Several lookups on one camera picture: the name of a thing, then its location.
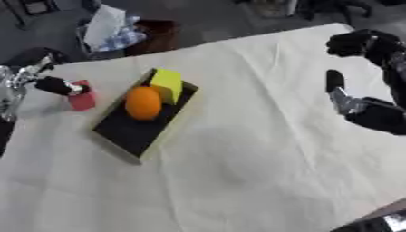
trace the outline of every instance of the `yellow block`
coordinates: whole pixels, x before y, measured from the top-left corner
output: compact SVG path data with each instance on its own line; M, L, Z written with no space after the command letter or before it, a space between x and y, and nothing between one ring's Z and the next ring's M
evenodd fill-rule
M163 103L176 105L182 94L182 80L179 72L157 69L150 86L159 92Z

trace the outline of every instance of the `tray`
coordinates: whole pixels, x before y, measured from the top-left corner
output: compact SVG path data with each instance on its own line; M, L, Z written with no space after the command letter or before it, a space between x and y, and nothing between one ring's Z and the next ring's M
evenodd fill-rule
M155 72L156 70L148 72L129 90L136 86L148 86ZM127 93L123 94L103 114L104 116L101 117L101 120L96 123L92 130L115 147L140 160L147 149L167 129L190 99L195 96L197 91L197 86L183 82L183 91L178 103L176 105L163 104L158 117L154 121L136 121L129 116L124 108Z

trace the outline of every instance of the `chair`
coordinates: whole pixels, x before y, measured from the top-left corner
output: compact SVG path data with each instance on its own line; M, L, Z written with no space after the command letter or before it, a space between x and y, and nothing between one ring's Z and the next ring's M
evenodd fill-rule
M316 13L335 10L343 14L348 25L353 25L350 7L361 8L365 11L363 17L372 16L372 7L361 0L309 0L304 17L313 20Z

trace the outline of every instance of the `pink block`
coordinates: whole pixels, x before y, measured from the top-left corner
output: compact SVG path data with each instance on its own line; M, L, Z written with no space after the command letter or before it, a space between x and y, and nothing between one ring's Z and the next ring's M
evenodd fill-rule
M86 80L74 82L73 84L82 84L91 87L89 85L89 82ZM69 96L68 100L69 103L72 105L73 109L76 111L86 111L96 106L96 101L94 99L94 91L92 90L92 87L91 90L85 94L77 96Z

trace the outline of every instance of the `chair leg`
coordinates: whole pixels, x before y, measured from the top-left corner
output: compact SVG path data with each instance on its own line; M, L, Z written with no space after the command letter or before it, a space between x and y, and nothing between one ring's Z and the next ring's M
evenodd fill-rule
M351 18L350 9L347 5L338 4L337 9L343 14L345 20L347 21L348 25L353 25L353 19Z
M345 3L349 6L359 7L365 10L365 14L363 15L366 18L372 16L372 7L365 2L359 0L347 0Z

